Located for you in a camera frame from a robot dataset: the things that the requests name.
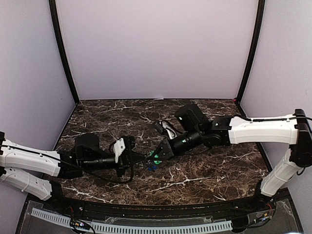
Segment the green key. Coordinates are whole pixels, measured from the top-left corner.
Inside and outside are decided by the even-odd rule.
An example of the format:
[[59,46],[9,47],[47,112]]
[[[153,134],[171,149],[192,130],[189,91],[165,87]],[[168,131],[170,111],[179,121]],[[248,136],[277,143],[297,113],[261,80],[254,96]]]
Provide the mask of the green key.
[[149,157],[150,157],[150,159],[152,160],[152,163],[155,164],[155,165],[161,164],[162,161],[161,161],[161,160],[158,160],[158,159],[159,159],[158,155],[155,154],[154,156],[152,156],[153,153],[154,153],[154,151],[151,151],[151,152],[149,153]]

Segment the black disc with keyrings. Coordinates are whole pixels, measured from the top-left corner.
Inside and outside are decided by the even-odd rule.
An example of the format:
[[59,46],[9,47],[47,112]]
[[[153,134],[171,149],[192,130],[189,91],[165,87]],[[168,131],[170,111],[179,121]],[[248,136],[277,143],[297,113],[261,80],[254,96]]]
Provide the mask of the black disc with keyrings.
[[143,159],[143,164],[146,166],[147,162],[154,162],[150,156],[146,155],[145,158]]

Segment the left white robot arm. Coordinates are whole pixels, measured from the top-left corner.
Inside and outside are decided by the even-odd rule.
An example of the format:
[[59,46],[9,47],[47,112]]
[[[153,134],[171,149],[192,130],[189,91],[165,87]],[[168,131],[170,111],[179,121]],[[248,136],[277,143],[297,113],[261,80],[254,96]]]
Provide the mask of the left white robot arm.
[[133,151],[135,139],[123,136],[111,144],[109,151],[100,148],[96,134],[82,134],[75,139],[69,151],[44,151],[18,145],[0,134],[0,180],[22,192],[47,201],[63,213],[69,202],[62,197],[61,186],[52,181],[40,179],[32,174],[40,172],[53,177],[73,179],[83,174],[94,174],[95,170],[115,169],[121,177],[127,169],[145,159],[143,154]]

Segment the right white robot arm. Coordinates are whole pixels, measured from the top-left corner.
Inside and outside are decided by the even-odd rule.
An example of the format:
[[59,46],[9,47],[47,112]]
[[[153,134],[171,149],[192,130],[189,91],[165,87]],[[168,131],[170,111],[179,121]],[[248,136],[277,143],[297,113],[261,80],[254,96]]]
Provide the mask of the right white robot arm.
[[184,133],[164,139],[149,156],[150,161],[169,160],[199,145],[208,148],[248,142],[277,142],[289,145],[274,169],[258,184],[249,200],[249,208],[260,211],[268,200],[299,170],[312,165],[312,130],[302,109],[281,117],[216,117],[210,121],[196,104],[187,104],[175,112]]

